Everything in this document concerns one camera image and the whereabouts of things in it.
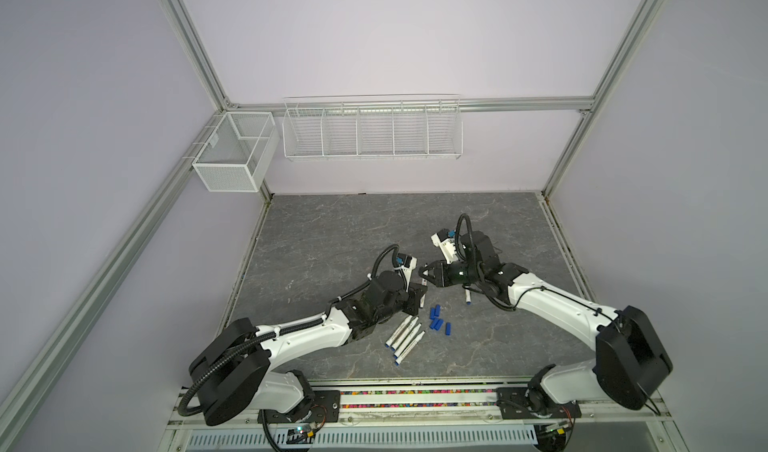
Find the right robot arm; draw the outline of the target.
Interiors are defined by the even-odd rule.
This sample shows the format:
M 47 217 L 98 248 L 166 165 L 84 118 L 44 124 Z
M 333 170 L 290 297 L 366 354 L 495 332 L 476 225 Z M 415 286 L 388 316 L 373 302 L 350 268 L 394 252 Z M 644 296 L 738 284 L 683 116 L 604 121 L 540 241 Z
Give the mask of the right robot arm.
M 423 279 L 436 287 L 481 293 L 507 312 L 533 313 L 592 351 L 588 360 L 550 364 L 537 372 L 521 402 L 530 413 L 545 417 L 571 402 L 601 399 L 640 410 L 672 373 L 672 360 L 641 309 L 580 298 L 521 265 L 504 262 L 481 231 L 459 235 L 443 228 L 431 240 L 442 257 L 420 268 Z

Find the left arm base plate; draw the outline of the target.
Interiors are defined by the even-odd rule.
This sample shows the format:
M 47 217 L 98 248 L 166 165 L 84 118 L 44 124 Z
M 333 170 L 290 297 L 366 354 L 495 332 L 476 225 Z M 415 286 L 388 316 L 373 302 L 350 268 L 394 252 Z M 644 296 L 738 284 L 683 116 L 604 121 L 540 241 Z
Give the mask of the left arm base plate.
M 310 398 L 303 399 L 286 413 L 276 410 L 262 410 L 257 421 L 268 424 L 299 424 L 304 422 L 336 423 L 341 410 L 340 390 L 315 391 Z

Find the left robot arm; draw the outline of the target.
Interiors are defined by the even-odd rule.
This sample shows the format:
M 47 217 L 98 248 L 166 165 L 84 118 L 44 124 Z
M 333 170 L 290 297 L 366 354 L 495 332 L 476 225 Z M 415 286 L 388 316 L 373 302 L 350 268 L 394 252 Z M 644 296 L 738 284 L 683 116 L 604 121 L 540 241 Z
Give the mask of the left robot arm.
M 277 369 L 305 355 L 359 341 L 400 312 L 416 317 L 427 290 L 425 279 L 409 280 L 401 270 L 387 270 L 339 297 L 326 311 L 304 319 L 262 326 L 238 319 L 190 364 L 192 384 L 177 413 L 201 414 L 208 426 L 221 425 L 250 406 L 289 422 L 303 419 L 317 404 L 315 391 L 301 371 Z

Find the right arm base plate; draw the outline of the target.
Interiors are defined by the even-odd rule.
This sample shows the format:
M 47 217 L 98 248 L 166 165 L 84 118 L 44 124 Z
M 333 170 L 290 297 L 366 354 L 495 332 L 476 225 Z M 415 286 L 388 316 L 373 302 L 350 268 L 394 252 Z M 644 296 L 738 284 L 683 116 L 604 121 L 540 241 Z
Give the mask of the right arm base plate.
M 496 404 L 503 419 L 578 419 L 577 403 L 555 404 L 543 392 L 527 387 L 500 387 Z

